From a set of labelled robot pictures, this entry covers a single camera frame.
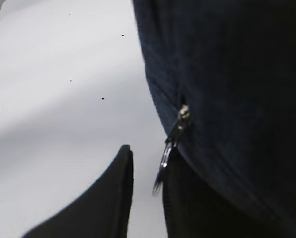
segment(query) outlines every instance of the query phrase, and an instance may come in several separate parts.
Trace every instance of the zipper pull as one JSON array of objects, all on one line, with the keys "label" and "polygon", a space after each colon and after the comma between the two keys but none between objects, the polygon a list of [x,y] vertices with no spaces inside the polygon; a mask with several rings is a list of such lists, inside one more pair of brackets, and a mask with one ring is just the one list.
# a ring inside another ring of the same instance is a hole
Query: zipper pull
[{"label": "zipper pull", "polygon": [[152,190],[153,196],[157,196],[159,194],[171,150],[177,147],[181,135],[183,134],[185,129],[188,126],[190,126],[190,124],[191,124],[191,116],[190,116],[189,106],[187,104],[183,104],[182,108],[178,113],[178,118],[174,123],[174,126],[172,127],[165,141],[166,146],[162,154],[159,171],[157,173],[157,177]]}]

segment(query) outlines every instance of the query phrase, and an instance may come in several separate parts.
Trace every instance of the navy jacket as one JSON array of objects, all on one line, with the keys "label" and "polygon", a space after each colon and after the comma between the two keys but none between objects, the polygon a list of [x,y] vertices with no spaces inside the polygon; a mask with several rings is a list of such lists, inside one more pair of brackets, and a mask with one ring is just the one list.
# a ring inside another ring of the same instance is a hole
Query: navy jacket
[{"label": "navy jacket", "polygon": [[233,206],[296,238],[296,0],[133,0],[166,133]]}]

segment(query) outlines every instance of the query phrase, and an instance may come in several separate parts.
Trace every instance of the metal zipper slider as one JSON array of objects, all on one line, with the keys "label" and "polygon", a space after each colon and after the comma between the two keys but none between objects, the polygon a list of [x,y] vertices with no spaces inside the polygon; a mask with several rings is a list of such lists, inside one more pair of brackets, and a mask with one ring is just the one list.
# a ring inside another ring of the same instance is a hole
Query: metal zipper slider
[{"label": "metal zipper slider", "polygon": [[168,163],[170,152],[173,148],[177,147],[179,139],[185,129],[191,124],[191,116],[189,107],[187,104],[183,104],[182,108],[178,113],[178,118],[174,123],[166,141],[165,149],[162,154],[159,171],[153,186],[152,195],[157,196],[160,191],[161,184],[163,182],[164,172]]}]

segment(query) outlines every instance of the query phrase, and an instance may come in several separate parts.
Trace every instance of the white floor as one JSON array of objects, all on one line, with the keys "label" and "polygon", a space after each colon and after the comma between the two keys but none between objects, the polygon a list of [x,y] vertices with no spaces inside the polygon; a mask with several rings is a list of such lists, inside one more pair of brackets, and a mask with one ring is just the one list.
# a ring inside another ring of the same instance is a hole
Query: white floor
[{"label": "white floor", "polygon": [[131,0],[5,2],[0,238],[19,238],[71,203],[123,144],[134,152],[128,237],[166,237],[161,196],[151,195],[164,139]]}]

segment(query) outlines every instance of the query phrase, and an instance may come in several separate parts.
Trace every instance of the dark blue fabric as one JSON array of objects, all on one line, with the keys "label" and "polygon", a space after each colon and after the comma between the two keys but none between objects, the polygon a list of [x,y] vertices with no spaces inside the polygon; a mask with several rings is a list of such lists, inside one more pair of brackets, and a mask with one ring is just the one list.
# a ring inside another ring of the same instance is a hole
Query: dark blue fabric
[{"label": "dark blue fabric", "polygon": [[174,148],[164,173],[163,208],[168,238],[289,238],[215,193]]},{"label": "dark blue fabric", "polygon": [[168,133],[215,191],[296,238],[296,0],[133,0],[146,76]]}]

